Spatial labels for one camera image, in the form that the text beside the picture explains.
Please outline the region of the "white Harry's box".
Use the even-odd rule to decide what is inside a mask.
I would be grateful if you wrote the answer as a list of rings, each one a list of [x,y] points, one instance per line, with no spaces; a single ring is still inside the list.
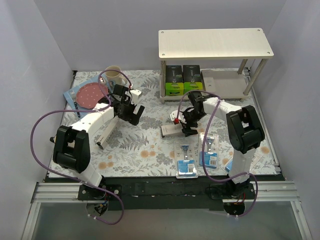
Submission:
[[[161,136],[164,137],[182,137],[184,136],[181,124],[167,124],[160,127]]]
[[[107,125],[104,132],[100,135],[99,139],[96,141],[96,144],[101,150],[104,150],[108,145],[108,140],[111,138],[112,134],[119,125],[120,119],[116,116],[114,117],[109,124]]]
[[[204,89],[207,92],[220,96],[222,99],[244,99],[247,87],[245,75],[238,74],[237,70],[212,70],[201,71]]]

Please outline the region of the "clear blue razor blister pack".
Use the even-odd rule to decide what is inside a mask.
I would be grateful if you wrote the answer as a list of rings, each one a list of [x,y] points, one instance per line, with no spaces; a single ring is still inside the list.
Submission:
[[[194,144],[186,141],[174,143],[175,176],[177,179],[198,178]]]

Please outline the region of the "black green Gillette Labs box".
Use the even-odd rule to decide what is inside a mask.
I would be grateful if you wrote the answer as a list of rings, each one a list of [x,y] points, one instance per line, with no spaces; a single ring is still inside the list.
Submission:
[[[184,93],[183,69],[181,65],[165,67],[165,95],[181,96]]]

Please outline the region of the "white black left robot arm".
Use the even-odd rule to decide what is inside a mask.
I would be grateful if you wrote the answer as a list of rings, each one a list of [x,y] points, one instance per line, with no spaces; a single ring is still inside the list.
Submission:
[[[141,105],[135,114],[136,105],[115,101],[111,106],[97,103],[93,112],[70,126],[60,126],[56,132],[53,161],[72,172],[80,181],[90,184],[89,194],[95,200],[106,196],[106,187],[101,184],[103,176],[91,164],[90,140],[107,122],[122,119],[133,126],[138,125],[145,107]]]

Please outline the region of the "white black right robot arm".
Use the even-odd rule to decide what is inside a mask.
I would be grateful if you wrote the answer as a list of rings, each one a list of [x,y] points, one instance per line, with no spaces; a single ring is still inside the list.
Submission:
[[[250,178],[249,172],[255,151],[265,140],[265,132],[256,109],[225,102],[217,96],[202,95],[199,91],[188,94],[192,107],[179,113],[183,134],[188,137],[198,132],[198,121],[210,115],[226,122],[229,142],[233,147],[232,167],[228,173],[227,195],[237,199],[245,192],[242,183]]]

